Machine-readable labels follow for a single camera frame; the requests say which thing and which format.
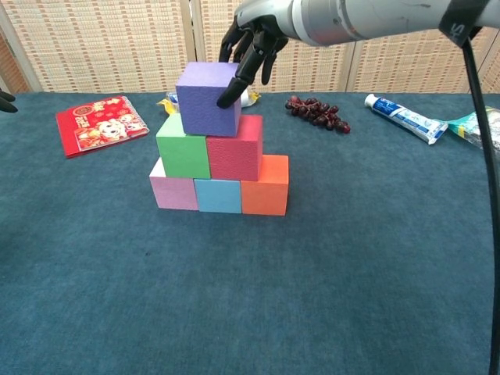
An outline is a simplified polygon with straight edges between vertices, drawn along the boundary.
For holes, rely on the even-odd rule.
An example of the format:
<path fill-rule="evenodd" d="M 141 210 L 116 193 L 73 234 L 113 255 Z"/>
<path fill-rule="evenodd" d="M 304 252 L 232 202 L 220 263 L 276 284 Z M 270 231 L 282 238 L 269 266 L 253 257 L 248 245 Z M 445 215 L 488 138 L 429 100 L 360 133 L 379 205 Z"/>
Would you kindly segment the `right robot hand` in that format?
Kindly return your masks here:
<path fill-rule="evenodd" d="M 267 85 L 277 54 L 297 34 L 293 25 L 292 1 L 244 1 L 234 11 L 232 24 L 220 43 L 218 61 L 233 61 L 237 70 L 217 106 L 227 109 L 253 85 L 261 73 L 261 84 Z"/>

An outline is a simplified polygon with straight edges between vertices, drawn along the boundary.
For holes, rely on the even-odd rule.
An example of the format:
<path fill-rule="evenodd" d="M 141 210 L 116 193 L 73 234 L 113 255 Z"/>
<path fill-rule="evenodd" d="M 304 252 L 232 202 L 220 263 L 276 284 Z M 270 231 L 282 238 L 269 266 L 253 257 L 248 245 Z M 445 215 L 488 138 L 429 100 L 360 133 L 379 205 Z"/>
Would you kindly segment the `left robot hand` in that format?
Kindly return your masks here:
<path fill-rule="evenodd" d="M 16 98 L 6 92 L 0 89 L 0 111 L 4 113 L 16 113 L 18 111 L 18 108 L 14 106 L 13 102 L 16 100 Z"/>

